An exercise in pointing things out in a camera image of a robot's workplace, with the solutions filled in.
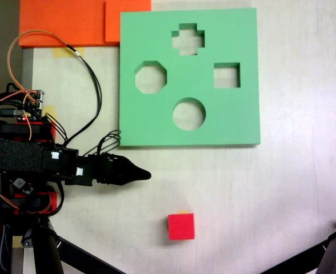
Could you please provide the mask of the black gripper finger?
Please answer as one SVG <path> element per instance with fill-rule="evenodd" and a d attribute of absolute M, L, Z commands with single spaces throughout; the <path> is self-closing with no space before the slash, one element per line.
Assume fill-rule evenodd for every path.
<path fill-rule="evenodd" d="M 151 178 L 151 173 L 149 171 L 137 171 L 121 173 L 115 177 L 115 185 L 123 186 L 127 183 L 139 181 L 139 180 L 149 180 Z"/>
<path fill-rule="evenodd" d="M 130 175 L 151 175 L 151 173 L 143 168 L 136 166 L 128 158 L 120 155 L 115 156 L 115 168 L 121 173 Z"/>

